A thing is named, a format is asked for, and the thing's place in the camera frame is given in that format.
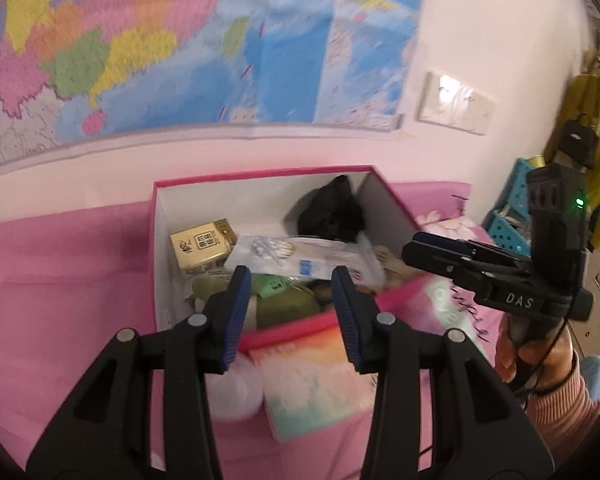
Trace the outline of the right forearm pink sleeve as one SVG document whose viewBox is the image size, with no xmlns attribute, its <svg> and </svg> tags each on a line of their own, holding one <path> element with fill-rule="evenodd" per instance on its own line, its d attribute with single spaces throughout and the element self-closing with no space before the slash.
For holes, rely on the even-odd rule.
<svg viewBox="0 0 600 480">
<path fill-rule="evenodd" d="M 581 363 L 573 352 L 566 370 L 555 385 L 533 393 L 527 408 L 556 468 L 577 451 L 600 416 L 600 356 Z"/>
</svg>

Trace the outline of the person's right hand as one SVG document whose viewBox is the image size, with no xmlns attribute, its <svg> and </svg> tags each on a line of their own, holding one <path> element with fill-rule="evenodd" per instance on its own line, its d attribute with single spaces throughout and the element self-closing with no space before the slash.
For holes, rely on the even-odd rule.
<svg viewBox="0 0 600 480">
<path fill-rule="evenodd" d="M 518 372 L 517 362 L 539 367 L 535 383 L 537 393 L 559 388 L 578 368 L 570 333 L 563 330 L 556 342 L 553 339 L 534 340 L 516 348 L 509 338 L 508 317 L 501 320 L 496 344 L 494 368 L 503 382 L 509 384 Z"/>
</svg>

